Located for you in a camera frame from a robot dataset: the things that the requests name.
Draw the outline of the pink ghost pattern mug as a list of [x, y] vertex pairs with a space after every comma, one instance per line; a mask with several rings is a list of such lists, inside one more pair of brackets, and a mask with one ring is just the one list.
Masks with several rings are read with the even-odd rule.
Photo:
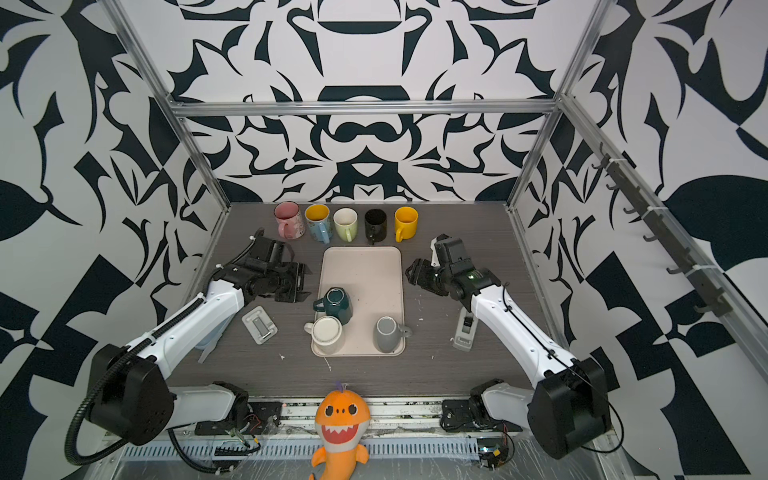
[[285, 240], [301, 238], [306, 227], [301, 215], [300, 206], [292, 201], [278, 204], [274, 209], [274, 217], [278, 225], [278, 234]]

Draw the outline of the dark green mug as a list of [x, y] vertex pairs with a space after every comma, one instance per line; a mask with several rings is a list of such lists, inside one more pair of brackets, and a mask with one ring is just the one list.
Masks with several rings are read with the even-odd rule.
[[336, 318], [342, 325], [347, 325], [353, 316], [352, 302], [347, 292], [341, 287], [330, 288], [324, 296], [313, 303], [313, 310]]

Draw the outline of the blue butterfly mug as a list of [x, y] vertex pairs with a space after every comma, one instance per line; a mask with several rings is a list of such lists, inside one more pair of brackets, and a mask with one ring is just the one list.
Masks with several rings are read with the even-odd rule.
[[333, 224], [330, 218], [330, 209], [324, 204], [313, 204], [305, 210], [310, 236], [313, 240], [328, 245], [333, 236]]

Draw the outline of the yellow mug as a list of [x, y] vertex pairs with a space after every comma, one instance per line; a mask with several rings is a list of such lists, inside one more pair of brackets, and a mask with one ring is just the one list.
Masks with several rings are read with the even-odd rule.
[[418, 229], [419, 214], [412, 207], [403, 206], [395, 212], [395, 240], [401, 243], [412, 239]]

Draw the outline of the light green mug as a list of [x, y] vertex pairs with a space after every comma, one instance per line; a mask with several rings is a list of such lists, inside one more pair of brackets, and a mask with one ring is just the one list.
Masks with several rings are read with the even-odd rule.
[[358, 214], [352, 208], [341, 208], [333, 215], [336, 234], [346, 243], [355, 240], [358, 232]]

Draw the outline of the black mug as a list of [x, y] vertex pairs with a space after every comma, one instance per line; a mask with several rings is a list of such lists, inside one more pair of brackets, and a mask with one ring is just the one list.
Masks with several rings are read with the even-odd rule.
[[365, 237], [370, 246], [380, 243], [387, 236], [387, 215], [382, 209], [369, 209], [364, 215]]

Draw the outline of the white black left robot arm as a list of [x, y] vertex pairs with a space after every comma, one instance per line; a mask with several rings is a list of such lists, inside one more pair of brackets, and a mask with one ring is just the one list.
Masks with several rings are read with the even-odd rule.
[[144, 445], [163, 432], [199, 423], [240, 435], [249, 413], [245, 390], [227, 382], [172, 389], [167, 380], [190, 351], [207, 357], [254, 299], [304, 301], [309, 295], [304, 278], [311, 271], [294, 256], [290, 245], [258, 229], [238, 255], [216, 266], [206, 290], [167, 320], [124, 346], [99, 350], [66, 433], [67, 461], [89, 465], [127, 444]]

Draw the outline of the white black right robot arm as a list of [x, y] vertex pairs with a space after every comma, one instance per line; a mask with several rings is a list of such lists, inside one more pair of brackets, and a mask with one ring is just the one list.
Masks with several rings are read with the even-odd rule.
[[417, 259], [405, 270], [412, 285], [459, 301], [485, 324], [522, 367], [529, 389], [504, 382], [480, 393], [487, 416], [531, 431], [550, 457], [561, 459], [612, 428], [607, 382], [592, 359], [560, 347], [512, 300], [501, 281], [472, 264], [435, 267]]

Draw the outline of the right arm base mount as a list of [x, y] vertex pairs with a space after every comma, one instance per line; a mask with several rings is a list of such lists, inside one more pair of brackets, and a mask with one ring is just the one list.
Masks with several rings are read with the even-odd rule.
[[447, 432], [523, 431], [519, 425], [491, 418], [476, 398], [444, 399], [439, 424]]

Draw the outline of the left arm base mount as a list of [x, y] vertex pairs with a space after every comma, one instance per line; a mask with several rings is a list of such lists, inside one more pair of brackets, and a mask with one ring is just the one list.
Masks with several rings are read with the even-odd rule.
[[243, 435], [262, 435], [275, 432], [281, 424], [283, 403], [278, 401], [250, 402], [245, 409], [232, 413], [218, 422], [200, 422], [195, 426], [198, 436], [225, 435], [239, 430]]

